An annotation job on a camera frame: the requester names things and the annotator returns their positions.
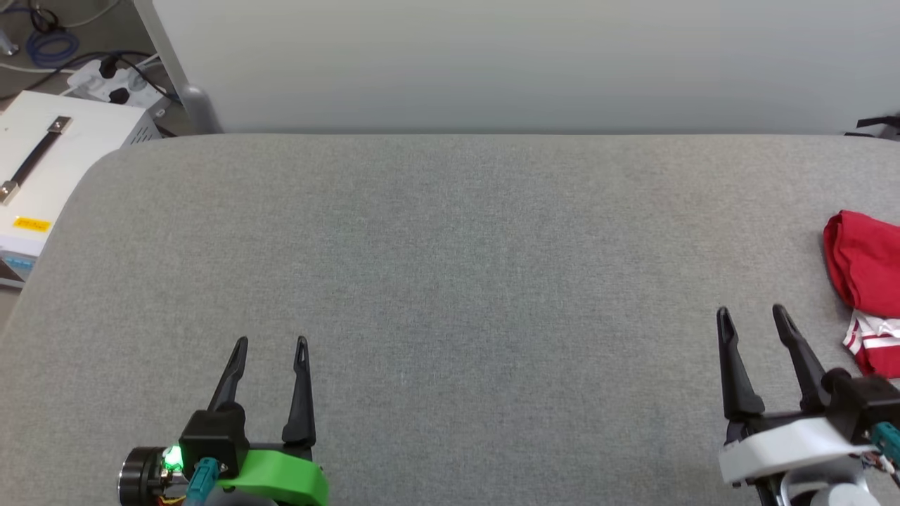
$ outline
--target red cloth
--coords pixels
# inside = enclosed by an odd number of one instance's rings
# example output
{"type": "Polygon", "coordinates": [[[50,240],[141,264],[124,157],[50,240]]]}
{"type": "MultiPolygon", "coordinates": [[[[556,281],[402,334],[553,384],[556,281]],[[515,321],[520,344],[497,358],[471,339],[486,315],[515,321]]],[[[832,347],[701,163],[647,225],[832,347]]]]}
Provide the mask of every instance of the red cloth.
{"type": "Polygon", "coordinates": [[[900,227],[841,211],[823,235],[828,274],[841,298],[869,314],[900,318],[900,227]]]}

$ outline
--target gray table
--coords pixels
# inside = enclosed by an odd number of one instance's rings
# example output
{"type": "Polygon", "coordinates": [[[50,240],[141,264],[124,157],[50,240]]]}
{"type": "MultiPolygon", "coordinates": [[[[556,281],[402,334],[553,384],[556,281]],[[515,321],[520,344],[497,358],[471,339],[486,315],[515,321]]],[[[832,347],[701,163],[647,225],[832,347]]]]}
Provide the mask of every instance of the gray table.
{"type": "MultiPolygon", "coordinates": [[[[114,504],[250,337],[277,440],[298,334],[333,504],[754,504],[720,483],[715,311],[771,410],[770,315],[855,370],[821,231],[900,222],[898,145],[833,137],[211,136],[115,152],[0,340],[4,504],[114,504]]],[[[898,496],[874,482],[883,503],[898,496]]]]}

